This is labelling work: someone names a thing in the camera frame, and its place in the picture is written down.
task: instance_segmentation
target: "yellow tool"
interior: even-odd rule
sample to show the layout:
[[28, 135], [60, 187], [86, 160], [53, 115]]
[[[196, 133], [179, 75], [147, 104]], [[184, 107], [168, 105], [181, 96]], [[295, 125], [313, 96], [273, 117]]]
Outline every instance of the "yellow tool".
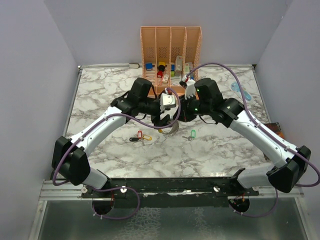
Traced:
[[152, 137], [151, 136], [148, 136], [148, 135], [142, 135], [142, 138], [144, 140], [148, 140], [148, 141], [151, 141], [152, 140]]

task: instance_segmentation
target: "green clip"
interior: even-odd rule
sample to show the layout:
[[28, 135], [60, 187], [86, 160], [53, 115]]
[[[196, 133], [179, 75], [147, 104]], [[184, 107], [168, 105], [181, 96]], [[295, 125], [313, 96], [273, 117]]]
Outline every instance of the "green clip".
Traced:
[[196, 138], [196, 130], [191, 130], [191, 137], [192, 137], [193, 139]]

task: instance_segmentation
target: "marble table top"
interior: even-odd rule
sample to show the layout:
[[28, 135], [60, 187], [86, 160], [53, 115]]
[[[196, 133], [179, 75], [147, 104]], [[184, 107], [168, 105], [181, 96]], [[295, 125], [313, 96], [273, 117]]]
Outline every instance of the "marble table top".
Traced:
[[[232, 67], [241, 84], [252, 95], [250, 111], [262, 122], [267, 114], [250, 66]], [[82, 131], [110, 106], [111, 101], [130, 90], [134, 80], [142, 76], [142, 69], [86, 68], [77, 89], [66, 136]], [[231, 90], [233, 76], [221, 67], [204, 67], [199, 78], [217, 81], [224, 98], [242, 100]], [[144, 120], [151, 123], [148, 117]], [[92, 168], [109, 177], [168, 178], [232, 176], [238, 169], [266, 164], [263, 153], [237, 132], [222, 124], [205, 124], [199, 118], [179, 122], [175, 136], [165, 137], [157, 130], [134, 121], [115, 130], [102, 141], [89, 157]], [[151, 141], [130, 142], [138, 130], [152, 137]], [[192, 141], [184, 137], [195, 130]]]

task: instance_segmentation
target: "wall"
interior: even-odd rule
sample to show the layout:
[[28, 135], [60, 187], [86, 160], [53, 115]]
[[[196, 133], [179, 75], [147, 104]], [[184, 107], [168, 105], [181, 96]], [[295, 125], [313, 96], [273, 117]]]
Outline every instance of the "wall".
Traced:
[[[272, 121], [286, 138], [311, 149], [320, 168], [320, 1], [293, 0], [263, 53], [256, 74]], [[302, 183], [314, 183], [308, 168]], [[320, 187], [304, 188], [320, 236]]]
[[41, 0], [0, 1], [0, 239], [27, 239], [78, 69]]
[[200, 61], [257, 64], [291, 0], [45, 0], [79, 65], [141, 62], [140, 26], [201, 26]]

